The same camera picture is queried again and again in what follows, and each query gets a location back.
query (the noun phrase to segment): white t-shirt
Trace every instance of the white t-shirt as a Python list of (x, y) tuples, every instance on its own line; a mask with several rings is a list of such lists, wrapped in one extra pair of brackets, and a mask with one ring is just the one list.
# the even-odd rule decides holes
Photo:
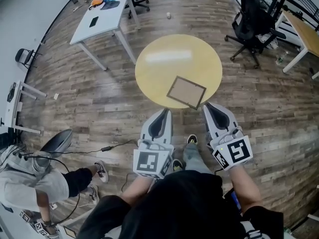
[(30, 174), (15, 170), (0, 173), (0, 202), (6, 207), (17, 207), (39, 212), (35, 189), (48, 194), (49, 202), (55, 203), (69, 198), (69, 187), (63, 175), (56, 169), (40, 181)]

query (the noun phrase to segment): jeans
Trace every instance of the jeans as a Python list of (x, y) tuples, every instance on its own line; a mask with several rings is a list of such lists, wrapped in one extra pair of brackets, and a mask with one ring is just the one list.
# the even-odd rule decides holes
[(184, 149), (183, 160), (186, 162), (185, 170), (194, 170), (199, 173), (213, 174), (205, 165), (195, 143), (191, 142), (186, 146)]

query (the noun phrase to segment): phone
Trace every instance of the phone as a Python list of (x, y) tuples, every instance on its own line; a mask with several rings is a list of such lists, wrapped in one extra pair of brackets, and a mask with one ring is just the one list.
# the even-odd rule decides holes
[(99, 17), (95, 17), (95, 18), (92, 19), (90, 27), (95, 26), (96, 22), (98, 21), (98, 18)]

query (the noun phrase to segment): wooden floor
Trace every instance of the wooden floor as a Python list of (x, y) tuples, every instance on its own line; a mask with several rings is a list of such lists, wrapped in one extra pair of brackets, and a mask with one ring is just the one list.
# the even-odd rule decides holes
[[(30, 149), (39, 149), (61, 130), (73, 129), (69, 151), (92, 151), (138, 139), (143, 122), (162, 107), (148, 100), (135, 81), (135, 67), (122, 45), (111, 34), (102, 34), (87, 45), (110, 70), (103, 72), (79, 47), (69, 44), (87, 6), (72, 10), (70, 3), (58, 17), (27, 83), (48, 93), (46, 99), (23, 98), (19, 123), (43, 130), (42, 136), (23, 133)], [(229, 57), (240, 48), (224, 41), (234, 35), (231, 27), (236, 14), (234, 0), (150, 0), (151, 11), (138, 8), (142, 29), (135, 30), (133, 19), (123, 15), (121, 26), (136, 56), (153, 40), (168, 34), (183, 33), (209, 43), (220, 56), (223, 78), (210, 99), (230, 109), (244, 133), (249, 135), (254, 159), (246, 168), (258, 184), (267, 208), (285, 214), (285, 226), (291, 227), (318, 207), (319, 190), (319, 81), (311, 80), (309, 67), (318, 68), (319, 59), (307, 55), (291, 71), (282, 69), (296, 56), (296, 49), (279, 42), (279, 50), (265, 50), (259, 56), (261, 69), (253, 69), (248, 52), (234, 62)], [(276, 55), (290, 51), (287, 60), (277, 66)], [(219, 169), (205, 148), (205, 126), (201, 110), (185, 110), (181, 125), (179, 110), (172, 110), (173, 144), (181, 157), (190, 133), (199, 137), (205, 163)], [(102, 159), (109, 170), (110, 182), (100, 185), (101, 195), (118, 194), (126, 174), (132, 171), (133, 143), (109, 152), (66, 154), (62, 160), (72, 170)], [(227, 173), (219, 173), (225, 192), (231, 188)], [(92, 206), (78, 208), (77, 214)], [(72, 206), (59, 208), (67, 214)]]

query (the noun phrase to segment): person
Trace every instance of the person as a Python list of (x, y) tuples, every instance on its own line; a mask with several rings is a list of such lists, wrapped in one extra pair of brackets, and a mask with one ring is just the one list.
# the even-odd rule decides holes
[(0, 172), (0, 202), (6, 207), (40, 212), (43, 223), (48, 226), (49, 234), (55, 234), (50, 217), (50, 204), (69, 197), (76, 197), (79, 192), (88, 192), (94, 204), (99, 201), (98, 188), (90, 185), (98, 174), (102, 182), (108, 182), (108, 173), (102, 161), (86, 168), (80, 168), (62, 174), (56, 168), (42, 178), (13, 168)]
[[(229, 170), (243, 216), (223, 198), (222, 179), (204, 164), (197, 137), (187, 139), (184, 170), (149, 188), (153, 179), (139, 176), (119, 196), (105, 196), (83, 223), (77, 239), (283, 238), (283, 214), (262, 206), (261, 194), (242, 165)], [(242, 225), (249, 221), (249, 235)]]

